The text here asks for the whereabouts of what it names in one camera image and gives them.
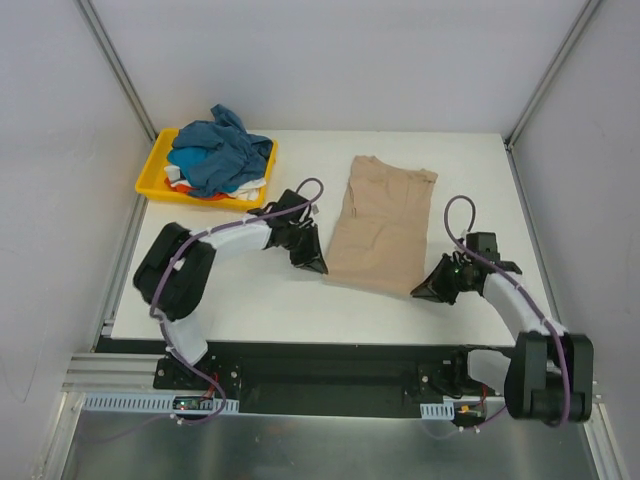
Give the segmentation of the beige t-shirt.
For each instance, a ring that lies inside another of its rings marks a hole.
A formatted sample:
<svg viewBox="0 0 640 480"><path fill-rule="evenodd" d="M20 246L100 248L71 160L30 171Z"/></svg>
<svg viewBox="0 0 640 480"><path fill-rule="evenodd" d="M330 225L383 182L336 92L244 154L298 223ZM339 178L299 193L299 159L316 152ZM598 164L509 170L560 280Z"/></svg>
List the beige t-shirt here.
<svg viewBox="0 0 640 480"><path fill-rule="evenodd" d="M326 254L325 279L408 297L424 279L437 179L429 170L394 167L375 156L355 157Z"/></svg>

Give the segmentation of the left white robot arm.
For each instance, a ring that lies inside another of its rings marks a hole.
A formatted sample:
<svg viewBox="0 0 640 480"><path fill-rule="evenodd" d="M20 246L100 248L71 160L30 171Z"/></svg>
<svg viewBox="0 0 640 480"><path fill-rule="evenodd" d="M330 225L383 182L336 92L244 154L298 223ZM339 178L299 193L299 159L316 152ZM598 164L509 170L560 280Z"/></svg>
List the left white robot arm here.
<svg viewBox="0 0 640 480"><path fill-rule="evenodd" d="M207 341L189 316L202 300L216 261L277 247L289 252L295 268L328 272L312 218L316 201L287 189L277 201L234 222L199 232L176 222L161 229L135 271L133 285L159 324L167 351L180 361L176 375L188 388L202 388L211 377L212 367L203 359Z"/></svg>

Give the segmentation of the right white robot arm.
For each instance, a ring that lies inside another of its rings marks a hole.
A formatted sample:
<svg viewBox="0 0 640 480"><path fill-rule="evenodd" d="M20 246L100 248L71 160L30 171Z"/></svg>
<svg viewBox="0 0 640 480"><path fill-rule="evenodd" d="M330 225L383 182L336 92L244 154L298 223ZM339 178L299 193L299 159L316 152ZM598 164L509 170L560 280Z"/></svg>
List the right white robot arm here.
<svg viewBox="0 0 640 480"><path fill-rule="evenodd" d="M514 338L506 360L495 366L504 372L503 394L511 417L548 426L589 420L593 343L542 313L523 286L520 267L501 258L493 232L468 233L411 296L453 305L467 292L487 301Z"/></svg>

